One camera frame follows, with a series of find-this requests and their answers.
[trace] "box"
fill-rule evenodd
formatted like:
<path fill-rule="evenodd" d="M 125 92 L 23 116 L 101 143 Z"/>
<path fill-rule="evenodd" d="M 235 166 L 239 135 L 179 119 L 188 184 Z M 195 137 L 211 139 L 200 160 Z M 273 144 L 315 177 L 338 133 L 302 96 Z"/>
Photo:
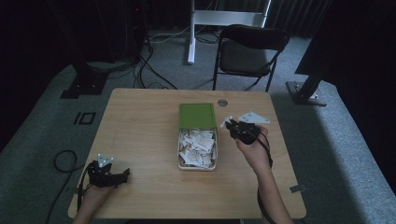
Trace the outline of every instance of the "box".
<path fill-rule="evenodd" d="M 181 170 L 213 171 L 218 130 L 213 104 L 180 104 L 177 160 Z"/>

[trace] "green box lid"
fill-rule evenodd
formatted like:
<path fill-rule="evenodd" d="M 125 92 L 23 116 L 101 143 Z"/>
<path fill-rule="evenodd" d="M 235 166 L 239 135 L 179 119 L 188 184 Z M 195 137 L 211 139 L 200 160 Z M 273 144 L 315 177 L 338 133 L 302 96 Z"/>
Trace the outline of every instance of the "green box lid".
<path fill-rule="evenodd" d="M 180 104 L 178 127 L 180 129 L 216 128 L 217 123 L 213 104 Z"/>

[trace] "table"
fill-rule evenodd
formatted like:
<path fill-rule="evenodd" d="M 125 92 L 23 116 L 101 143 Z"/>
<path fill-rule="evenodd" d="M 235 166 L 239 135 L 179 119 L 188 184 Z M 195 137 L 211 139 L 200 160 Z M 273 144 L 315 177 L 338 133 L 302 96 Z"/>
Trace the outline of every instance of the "table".
<path fill-rule="evenodd" d="M 195 10 L 195 0 L 191 0 L 191 37 L 188 63 L 195 61 L 195 25 L 218 25 L 228 26 L 231 24 L 243 24 L 249 26 L 264 27 L 271 0 L 265 0 L 262 13 L 217 11 L 217 10 Z"/>
<path fill-rule="evenodd" d="M 218 105 L 218 100 L 228 105 Z M 178 168 L 178 105 L 213 103 L 219 158 L 211 172 Z M 305 216 L 297 180 L 271 97 L 252 91 L 115 89 L 108 101 L 87 164 L 101 153 L 113 157 L 112 174 L 131 168 L 128 183 L 111 192 L 97 218 L 261 218 L 257 179 L 222 121 L 248 111 L 268 118 L 273 172 L 293 218 Z M 68 214 L 77 212 L 77 195 Z"/>

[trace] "chair seat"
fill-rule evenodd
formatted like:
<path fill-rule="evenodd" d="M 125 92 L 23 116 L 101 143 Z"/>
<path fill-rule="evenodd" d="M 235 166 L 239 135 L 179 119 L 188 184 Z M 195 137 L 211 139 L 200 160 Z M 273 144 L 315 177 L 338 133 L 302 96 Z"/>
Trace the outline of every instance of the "chair seat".
<path fill-rule="evenodd" d="M 265 49 L 249 49 L 233 41 L 224 41 L 220 52 L 219 67 L 223 72 L 256 74 L 266 76 L 267 66 Z"/>

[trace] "carpeted floor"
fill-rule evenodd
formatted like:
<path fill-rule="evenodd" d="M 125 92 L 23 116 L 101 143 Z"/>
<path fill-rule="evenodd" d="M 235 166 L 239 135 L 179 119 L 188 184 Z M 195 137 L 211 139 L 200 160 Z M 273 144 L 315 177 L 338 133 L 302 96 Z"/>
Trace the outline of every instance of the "carpeted floor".
<path fill-rule="evenodd" d="M 201 38 L 215 40 L 212 35 Z M 182 90 L 211 90 L 216 45 L 197 42 L 195 63 L 187 64 L 189 40 L 172 38 L 151 45 L 154 53 L 148 63 L 158 74 Z M 287 81 L 305 81 L 294 75 L 309 39 L 293 37 L 280 55 L 273 83 L 269 90 L 295 174 L 303 192 L 307 216 L 296 223 L 394 223 L 395 195 L 378 169 L 359 129 L 350 117 L 336 88 L 321 82 L 318 90 L 325 107 L 295 105 L 288 92 Z M 144 47 L 143 57 L 149 52 Z M 105 69 L 123 64 L 91 63 Z M 74 150 L 77 166 L 89 154 L 96 130 L 115 88 L 169 88 L 151 69 L 139 65 L 109 75 L 101 95 L 81 95 L 78 99 L 60 99 L 69 88 L 75 71 L 66 67 L 56 76 L 34 110 L 0 154 L 0 217 L 2 223 L 45 223 L 51 204 L 68 174 L 57 171 L 54 157 L 63 150 Z M 218 90 L 263 91 L 263 78 L 258 85 L 246 77 L 220 77 Z M 92 124 L 75 123 L 78 113 L 95 113 Z M 73 165 L 72 154 L 57 159 L 64 170 Z M 81 170 L 71 174 L 49 223 L 71 223 L 67 209 Z M 126 220 L 95 220 L 92 223 L 125 223 Z M 260 223 L 245 220 L 246 224 Z"/>

